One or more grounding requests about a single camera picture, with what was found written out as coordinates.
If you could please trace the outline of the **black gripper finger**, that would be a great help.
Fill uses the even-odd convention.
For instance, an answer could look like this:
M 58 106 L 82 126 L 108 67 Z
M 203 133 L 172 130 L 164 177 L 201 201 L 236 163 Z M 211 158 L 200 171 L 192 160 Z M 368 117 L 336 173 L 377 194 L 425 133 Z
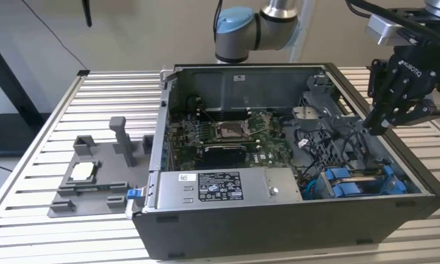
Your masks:
M 381 125 L 391 109 L 391 89 L 397 77 L 399 69 L 391 67 L 389 62 L 375 59 L 369 67 L 368 97 L 372 98 L 371 112 L 364 120 L 364 127 L 371 135 L 383 135 L 387 128 Z
M 428 99 L 417 101 L 412 110 L 397 110 L 395 114 L 383 120 L 381 126 L 385 128 L 397 126 L 411 126 L 424 123 L 433 118 L 433 102 Z

